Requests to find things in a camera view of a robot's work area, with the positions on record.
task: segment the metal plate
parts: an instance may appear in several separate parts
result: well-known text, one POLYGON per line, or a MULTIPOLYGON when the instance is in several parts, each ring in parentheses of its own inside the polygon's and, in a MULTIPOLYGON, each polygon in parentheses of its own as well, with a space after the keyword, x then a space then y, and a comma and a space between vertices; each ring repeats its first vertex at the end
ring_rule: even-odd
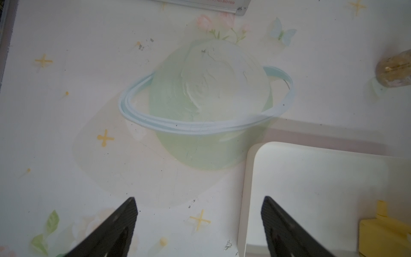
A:
POLYGON ((251 0, 154 0, 172 4, 209 9, 220 12, 230 12, 244 15, 251 0))

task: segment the yellow block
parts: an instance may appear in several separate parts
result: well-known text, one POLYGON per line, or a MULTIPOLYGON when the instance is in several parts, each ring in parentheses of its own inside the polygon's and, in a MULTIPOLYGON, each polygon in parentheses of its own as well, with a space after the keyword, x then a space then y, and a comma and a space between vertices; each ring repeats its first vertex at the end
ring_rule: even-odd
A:
POLYGON ((359 252, 365 257, 411 257, 407 236, 411 227, 387 215, 387 204, 377 203, 376 219, 360 222, 359 252))

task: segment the white table surface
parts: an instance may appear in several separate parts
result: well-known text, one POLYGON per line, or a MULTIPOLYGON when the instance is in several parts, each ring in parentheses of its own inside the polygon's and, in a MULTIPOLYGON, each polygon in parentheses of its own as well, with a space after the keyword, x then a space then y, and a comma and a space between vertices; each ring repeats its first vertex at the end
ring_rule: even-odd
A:
MULTIPOLYGON (((381 57, 410 48, 411 2, 361 3, 355 16, 348 1, 253 0, 236 17, 236 29, 251 28, 239 46, 296 88, 263 141, 411 157, 411 87, 377 96, 369 84, 381 57), (266 43, 276 17, 297 29, 288 47, 266 43)), ((56 210, 47 238, 54 257, 69 250, 76 220, 134 196, 138 242, 129 256, 236 255, 245 162, 190 168, 117 108, 120 92, 192 40, 187 28, 201 14, 217 16, 146 0, 20 0, 0 89, 0 246, 40 256, 30 241, 56 210), (34 60, 44 53, 53 63, 40 68, 34 60), (102 148, 104 129, 115 140, 102 148), (195 232, 189 216, 202 209, 212 223, 195 232), (159 250, 162 236, 169 244, 159 250)))

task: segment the flower print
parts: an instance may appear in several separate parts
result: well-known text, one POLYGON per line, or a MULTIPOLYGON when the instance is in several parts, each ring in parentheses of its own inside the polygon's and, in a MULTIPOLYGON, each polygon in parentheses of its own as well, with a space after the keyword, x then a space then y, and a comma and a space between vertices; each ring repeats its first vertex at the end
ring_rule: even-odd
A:
POLYGON ((207 15, 202 14, 197 18, 197 26, 208 32, 212 29, 211 19, 207 15))
POLYGON ((242 31, 243 34, 245 34, 246 32, 249 32, 250 31, 250 25, 249 24, 244 24, 241 27, 241 31, 242 31))
POLYGON ((16 253, 10 251, 8 246, 0 246, 0 257, 16 257, 16 253))
POLYGON ((234 27, 234 19, 235 19, 234 14, 230 14, 227 12, 220 12, 218 14, 218 17, 220 18, 220 21, 225 28, 230 29, 234 27))

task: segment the white plastic tray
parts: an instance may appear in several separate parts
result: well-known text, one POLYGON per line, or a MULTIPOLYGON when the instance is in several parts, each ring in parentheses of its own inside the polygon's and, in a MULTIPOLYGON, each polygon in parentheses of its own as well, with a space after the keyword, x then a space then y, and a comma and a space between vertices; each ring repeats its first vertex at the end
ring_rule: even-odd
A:
POLYGON ((261 205, 271 196, 336 256, 356 256, 358 223, 373 218, 378 199, 411 223, 411 161, 270 142, 247 155, 238 249, 268 254, 261 205))

